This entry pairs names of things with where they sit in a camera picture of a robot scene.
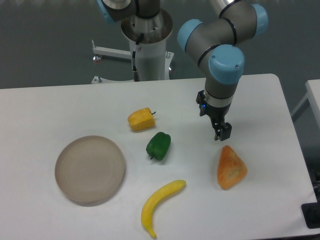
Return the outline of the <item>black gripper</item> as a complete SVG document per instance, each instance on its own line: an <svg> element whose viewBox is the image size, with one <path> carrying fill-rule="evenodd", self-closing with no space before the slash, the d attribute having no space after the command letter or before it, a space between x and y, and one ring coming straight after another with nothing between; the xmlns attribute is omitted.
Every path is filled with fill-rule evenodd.
<svg viewBox="0 0 320 240"><path fill-rule="evenodd" d="M225 141L229 139L232 132L232 125L229 122L225 122L225 116L228 113L231 104L223 107L210 105L205 99L204 90L197 93L196 103L199 105L199 115L201 117L207 115L211 120L215 132L214 140Z"/></svg>

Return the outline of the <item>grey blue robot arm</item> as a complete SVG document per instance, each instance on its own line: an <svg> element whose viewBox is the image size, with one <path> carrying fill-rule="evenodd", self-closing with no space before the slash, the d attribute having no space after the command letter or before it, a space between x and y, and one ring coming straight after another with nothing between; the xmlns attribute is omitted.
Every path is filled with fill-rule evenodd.
<svg viewBox="0 0 320 240"><path fill-rule="evenodd" d="M182 50L205 75L205 87L196 103L201 116L210 118L215 139L224 141L232 132L225 121L238 82L243 75L245 57L237 44L263 34L269 24L266 10L244 0L213 0L218 15L205 24L198 19L185 22L177 33ZM166 41L173 20L158 0L99 0L103 19L120 22L129 41L133 79L136 82L165 78Z"/></svg>

